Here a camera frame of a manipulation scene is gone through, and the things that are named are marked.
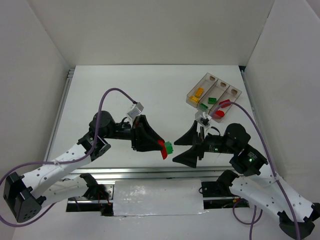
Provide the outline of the red curved lego brick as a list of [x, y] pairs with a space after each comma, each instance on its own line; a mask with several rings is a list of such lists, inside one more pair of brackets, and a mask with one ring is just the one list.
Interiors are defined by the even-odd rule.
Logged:
[[163, 140], [158, 140], [157, 142], [161, 146], [160, 152], [161, 152], [162, 159], [165, 160], [168, 157], [168, 152], [166, 149], [165, 142]]

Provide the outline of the red round lego brick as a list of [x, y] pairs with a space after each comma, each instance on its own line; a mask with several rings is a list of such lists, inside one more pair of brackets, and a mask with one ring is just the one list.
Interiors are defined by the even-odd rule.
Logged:
[[214, 115], [213, 115], [213, 118], [214, 119], [222, 119], [223, 117], [225, 116], [225, 112], [222, 111], [222, 110], [217, 110]]

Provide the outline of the long green lego brick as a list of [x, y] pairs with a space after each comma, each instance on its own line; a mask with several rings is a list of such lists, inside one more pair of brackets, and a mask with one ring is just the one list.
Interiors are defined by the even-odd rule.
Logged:
[[201, 104], [199, 105], [199, 109], [202, 110], [202, 111], [204, 111], [204, 112], [206, 112], [206, 111], [208, 110], [208, 106], [205, 105], [204, 103], [201, 103]]

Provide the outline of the yellow black striped lego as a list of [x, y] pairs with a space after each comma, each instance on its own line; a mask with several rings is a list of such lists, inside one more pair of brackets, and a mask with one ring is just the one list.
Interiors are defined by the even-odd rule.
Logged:
[[194, 103], [194, 104], [198, 104], [199, 101], [200, 101], [200, 99], [197, 98], [197, 97], [195, 97], [195, 96], [191, 96], [191, 97], [189, 98], [189, 100], [190, 100], [192, 103]]

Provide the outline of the small green lego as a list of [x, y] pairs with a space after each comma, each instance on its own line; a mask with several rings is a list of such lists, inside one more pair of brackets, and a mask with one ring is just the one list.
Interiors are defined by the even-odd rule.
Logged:
[[217, 99], [216, 99], [215, 97], [209, 97], [209, 98], [207, 99], [207, 103], [208, 103], [209, 105], [214, 105], [214, 104], [216, 104], [216, 102], [217, 102]]

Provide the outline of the red rectangular lego brick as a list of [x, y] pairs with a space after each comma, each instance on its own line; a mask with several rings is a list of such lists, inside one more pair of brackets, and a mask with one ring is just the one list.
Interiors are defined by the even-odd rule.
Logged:
[[219, 103], [219, 107], [224, 109], [231, 105], [231, 101], [229, 99], [223, 100]]

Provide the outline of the yellow lego brick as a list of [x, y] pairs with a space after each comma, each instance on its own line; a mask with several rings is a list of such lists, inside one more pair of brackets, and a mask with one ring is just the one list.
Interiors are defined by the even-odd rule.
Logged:
[[199, 87], [199, 88], [195, 91], [194, 96], [197, 97], [197, 98], [200, 98], [203, 93], [204, 93], [204, 89], [203, 89], [202, 87]]

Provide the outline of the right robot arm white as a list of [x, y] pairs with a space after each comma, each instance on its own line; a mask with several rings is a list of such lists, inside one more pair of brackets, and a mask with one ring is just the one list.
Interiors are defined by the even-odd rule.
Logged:
[[231, 155], [232, 170], [225, 170], [215, 182], [202, 183], [204, 196], [239, 196], [273, 217], [280, 229], [292, 239], [304, 239], [320, 217], [319, 203], [296, 192], [281, 176], [272, 171], [267, 158], [249, 144], [251, 136], [239, 123], [231, 123], [223, 135], [205, 134], [194, 121], [178, 140], [177, 146], [190, 149], [173, 158], [173, 162], [196, 168], [205, 153]]

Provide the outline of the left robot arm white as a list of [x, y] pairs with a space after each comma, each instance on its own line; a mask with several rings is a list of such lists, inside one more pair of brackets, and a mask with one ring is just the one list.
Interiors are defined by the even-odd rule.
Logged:
[[96, 113], [89, 131], [68, 151], [33, 171], [22, 175], [13, 171], [5, 177], [3, 198], [15, 220], [23, 224], [42, 208], [68, 198], [108, 201], [109, 191], [90, 173], [67, 177], [105, 154], [111, 148], [107, 139], [129, 140], [133, 150], [159, 151], [163, 159], [173, 152], [150, 127], [145, 115], [136, 116], [132, 123], [125, 119], [117, 123], [108, 111]]

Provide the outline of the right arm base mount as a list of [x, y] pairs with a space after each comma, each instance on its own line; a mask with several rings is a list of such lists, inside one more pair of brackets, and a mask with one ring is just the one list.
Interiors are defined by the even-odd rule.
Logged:
[[248, 208], [249, 203], [246, 200], [240, 200], [240, 197], [225, 190], [222, 183], [218, 181], [202, 181], [198, 192], [203, 197], [203, 206], [205, 210], [210, 209], [232, 209]]

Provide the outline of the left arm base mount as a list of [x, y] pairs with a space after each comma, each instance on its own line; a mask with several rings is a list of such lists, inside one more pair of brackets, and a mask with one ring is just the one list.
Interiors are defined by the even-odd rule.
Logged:
[[114, 216], [115, 184], [104, 184], [104, 189], [93, 195], [74, 196], [67, 199], [67, 213], [99, 213], [104, 217]]

